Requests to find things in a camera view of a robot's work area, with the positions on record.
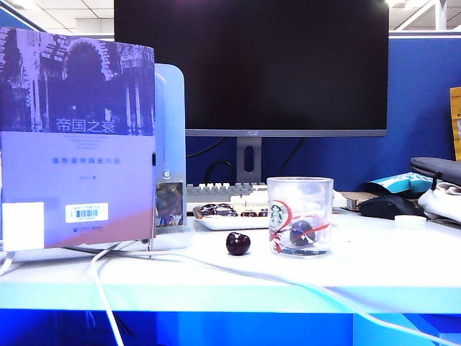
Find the monitor screen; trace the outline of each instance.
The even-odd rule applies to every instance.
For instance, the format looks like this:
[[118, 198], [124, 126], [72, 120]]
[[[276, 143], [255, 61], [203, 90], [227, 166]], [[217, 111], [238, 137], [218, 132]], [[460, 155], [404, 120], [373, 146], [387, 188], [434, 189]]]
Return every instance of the monitor screen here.
[[383, 0], [115, 0], [115, 39], [185, 80], [189, 136], [382, 136]]

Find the small white lid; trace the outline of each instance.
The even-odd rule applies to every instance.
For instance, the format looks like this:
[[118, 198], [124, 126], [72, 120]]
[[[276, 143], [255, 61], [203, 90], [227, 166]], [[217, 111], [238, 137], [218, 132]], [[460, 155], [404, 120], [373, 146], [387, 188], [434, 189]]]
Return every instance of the small white lid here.
[[395, 225], [406, 229], [422, 229], [426, 227], [427, 219], [416, 215], [396, 215]]

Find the glass cup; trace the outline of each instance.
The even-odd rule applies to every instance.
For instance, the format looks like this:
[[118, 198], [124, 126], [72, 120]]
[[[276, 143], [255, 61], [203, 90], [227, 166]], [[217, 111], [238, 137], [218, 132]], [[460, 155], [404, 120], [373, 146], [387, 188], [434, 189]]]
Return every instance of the glass cup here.
[[273, 177], [269, 190], [269, 240], [275, 254], [312, 256], [328, 251], [333, 179]]

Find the white tray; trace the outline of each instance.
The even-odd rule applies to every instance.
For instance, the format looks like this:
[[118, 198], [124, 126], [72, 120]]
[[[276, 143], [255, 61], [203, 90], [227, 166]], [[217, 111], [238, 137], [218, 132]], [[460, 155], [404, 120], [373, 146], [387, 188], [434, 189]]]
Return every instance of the white tray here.
[[267, 216], [204, 216], [203, 218], [195, 218], [195, 220], [212, 231], [267, 229], [269, 227], [269, 217]]

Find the starbucks logo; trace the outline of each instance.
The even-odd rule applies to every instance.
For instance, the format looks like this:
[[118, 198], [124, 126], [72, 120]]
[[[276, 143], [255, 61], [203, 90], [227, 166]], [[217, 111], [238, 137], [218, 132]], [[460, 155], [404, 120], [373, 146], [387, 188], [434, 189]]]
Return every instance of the starbucks logo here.
[[281, 200], [272, 200], [269, 203], [269, 227], [271, 231], [283, 229], [292, 219], [291, 210]]

